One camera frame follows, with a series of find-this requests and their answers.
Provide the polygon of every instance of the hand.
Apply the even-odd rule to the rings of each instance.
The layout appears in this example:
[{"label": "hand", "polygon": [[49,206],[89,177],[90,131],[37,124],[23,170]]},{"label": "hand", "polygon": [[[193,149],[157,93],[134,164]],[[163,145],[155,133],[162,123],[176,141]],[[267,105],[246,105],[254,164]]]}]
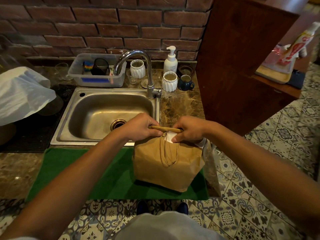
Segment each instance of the hand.
[{"label": "hand", "polygon": [[206,124],[209,121],[199,119],[193,116],[181,117],[173,126],[173,128],[182,128],[183,132],[172,138],[172,142],[180,141],[198,141],[204,137]]},{"label": "hand", "polygon": [[150,136],[162,136],[163,132],[157,129],[148,129],[149,125],[157,125],[159,123],[146,113],[139,113],[134,118],[126,122],[121,127],[115,129],[122,131],[129,141],[139,141]]}]

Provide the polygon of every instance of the faucet spout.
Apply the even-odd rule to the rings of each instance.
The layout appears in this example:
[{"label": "faucet spout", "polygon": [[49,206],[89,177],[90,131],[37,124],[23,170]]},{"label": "faucet spout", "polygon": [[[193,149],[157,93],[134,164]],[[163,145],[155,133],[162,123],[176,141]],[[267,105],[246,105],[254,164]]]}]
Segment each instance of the faucet spout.
[{"label": "faucet spout", "polygon": [[148,86],[147,86],[147,96],[152,99],[156,95],[161,95],[161,88],[155,88],[154,82],[152,81],[152,71],[151,71],[151,59],[150,56],[143,50],[129,50],[122,54],[118,59],[117,63],[114,65],[113,74],[119,75],[123,63],[128,60],[131,56],[140,55],[146,60],[147,72],[148,72]]}]

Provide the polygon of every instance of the white pump bottle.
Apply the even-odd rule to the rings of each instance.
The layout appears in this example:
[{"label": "white pump bottle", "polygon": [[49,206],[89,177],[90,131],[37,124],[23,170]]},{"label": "white pump bottle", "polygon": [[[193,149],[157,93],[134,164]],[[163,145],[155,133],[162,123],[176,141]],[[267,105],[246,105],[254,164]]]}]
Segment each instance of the white pump bottle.
[{"label": "white pump bottle", "polygon": [[170,50],[170,54],[168,54],[168,58],[164,61],[163,73],[166,72],[177,72],[178,60],[176,59],[176,55],[174,51],[176,50],[175,46],[167,47],[167,50]]}]

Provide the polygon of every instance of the white ribbed pot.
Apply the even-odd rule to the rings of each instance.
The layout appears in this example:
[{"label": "white ribbed pot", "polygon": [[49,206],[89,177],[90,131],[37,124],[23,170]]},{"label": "white ribbed pot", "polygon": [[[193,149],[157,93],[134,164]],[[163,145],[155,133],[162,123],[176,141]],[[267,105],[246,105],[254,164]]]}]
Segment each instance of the white ribbed pot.
[{"label": "white ribbed pot", "polygon": [[143,60],[133,60],[130,63],[131,75],[134,78],[142,78],[146,75],[146,67],[144,66]]},{"label": "white ribbed pot", "polygon": [[[173,74],[175,76],[175,79],[167,80],[166,76],[168,74]],[[178,85],[177,74],[175,72],[166,72],[165,74],[163,74],[162,84],[161,85],[162,85],[163,90],[165,90],[167,92],[173,92],[174,90],[176,90],[177,89],[177,85]]]}]

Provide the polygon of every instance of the shoe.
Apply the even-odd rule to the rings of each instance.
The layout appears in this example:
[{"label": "shoe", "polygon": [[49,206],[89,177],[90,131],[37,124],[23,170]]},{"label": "shoe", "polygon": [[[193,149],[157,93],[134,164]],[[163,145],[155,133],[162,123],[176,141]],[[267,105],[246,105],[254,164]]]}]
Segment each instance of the shoe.
[{"label": "shoe", "polygon": [[189,213],[189,210],[188,210],[188,205],[185,203],[185,202],[181,202],[177,209],[176,209],[176,212],[179,212],[181,214],[188,214]]},{"label": "shoe", "polygon": [[149,213],[149,207],[144,200],[141,200],[138,202],[137,215],[141,215],[143,213]]}]

